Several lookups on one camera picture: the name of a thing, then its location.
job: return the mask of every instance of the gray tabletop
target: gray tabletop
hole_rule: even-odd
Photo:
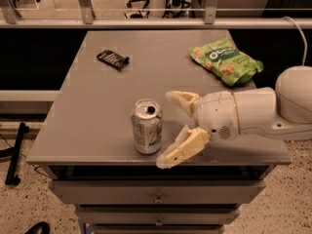
[[[134,103],[157,100],[164,112],[162,152],[181,128],[194,127],[179,108],[165,99],[170,90],[201,96],[229,89],[195,63],[189,47],[220,38],[226,30],[89,31],[60,94],[49,112],[27,158],[29,164],[155,165],[159,153],[143,155],[134,148],[130,120]],[[97,54],[110,49],[130,58],[118,72],[99,62]],[[291,158],[280,140],[241,136],[210,143],[183,165],[288,164]]]

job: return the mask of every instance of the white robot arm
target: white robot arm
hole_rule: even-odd
[[[158,157],[157,166],[161,169],[194,156],[209,141],[235,139],[238,135],[284,140],[312,138],[312,67],[287,69],[279,76],[275,91],[223,91],[204,97],[168,92],[166,97],[192,117],[197,128],[195,132],[184,128],[184,134]]]

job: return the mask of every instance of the brown drawer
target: brown drawer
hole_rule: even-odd
[[[224,228],[220,226],[146,226],[146,225],[95,225],[95,234],[221,234]]]
[[[208,181],[51,181],[65,204],[245,204],[263,188],[263,180]]]
[[[79,218],[91,224],[213,224],[231,223],[239,214],[235,209],[208,207],[78,207]]]

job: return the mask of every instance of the black cable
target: black cable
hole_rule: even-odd
[[[0,134],[0,137],[7,143],[7,145],[9,145],[11,148],[13,148],[12,145],[4,138],[4,136],[2,134]],[[23,158],[26,158],[26,156],[23,155],[22,153],[19,153],[19,155],[22,156]],[[40,166],[38,166],[38,167],[36,167],[34,165],[31,165],[31,166],[34,168],[34,170],[33,170],[34,172],[38,173],[41,176],[45,176],[45,177],[50,178],[48,175],[45,175],[45,174],[38,171],[38,169],[41,168]]]

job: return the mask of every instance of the green bag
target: green bag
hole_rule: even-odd
[[[263,70],[261,61],[240,52],[225,38],[202,47],[189,48],[189,53],[228,86],[245,84]]]

